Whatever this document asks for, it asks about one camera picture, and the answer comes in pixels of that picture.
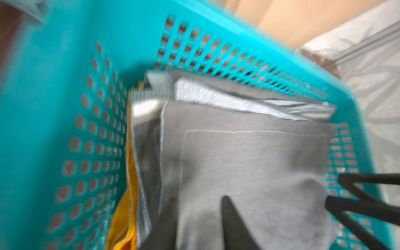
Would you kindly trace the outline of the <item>yellow Mickey Mouse pillowcase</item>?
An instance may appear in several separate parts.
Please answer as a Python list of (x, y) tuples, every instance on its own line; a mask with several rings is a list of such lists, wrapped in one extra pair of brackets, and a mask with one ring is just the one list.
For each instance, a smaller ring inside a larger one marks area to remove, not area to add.
[(137, 206), (139, 200), (139, 181), (135, 169), (132, 148), (132, 132), (130, 131), (131, 101), (127, 106), (127, 137), (125, 146), (127, 189), (123, 194), (113, 216), (110, 231), (107, 236), (107, 250), (136, 250), (137, 249)]

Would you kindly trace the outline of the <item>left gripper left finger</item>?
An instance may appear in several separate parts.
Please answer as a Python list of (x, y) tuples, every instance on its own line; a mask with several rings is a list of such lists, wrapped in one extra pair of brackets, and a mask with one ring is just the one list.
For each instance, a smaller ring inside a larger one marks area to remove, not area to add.
[(160, 213), (139, 250), (175, 250), (178, 232), (178, 198), (172, 197)]

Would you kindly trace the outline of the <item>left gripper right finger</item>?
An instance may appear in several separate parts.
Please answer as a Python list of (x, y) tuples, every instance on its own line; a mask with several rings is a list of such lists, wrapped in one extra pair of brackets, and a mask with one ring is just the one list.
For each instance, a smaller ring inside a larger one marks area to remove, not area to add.
[(229, 196), (221, 200), (225, 250), (260, 250)]

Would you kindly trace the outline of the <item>plain grey pillowcase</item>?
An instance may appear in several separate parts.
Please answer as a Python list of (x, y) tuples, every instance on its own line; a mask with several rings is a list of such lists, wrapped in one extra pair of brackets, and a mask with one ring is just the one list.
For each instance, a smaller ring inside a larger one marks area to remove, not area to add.
[(225, 250), (223, 196), (261, 250), (333, 244), (324, 167), (335, 105), (180, 70), (147, 71), (130, 101), (138, 248), (172, 197), (176, 250)]

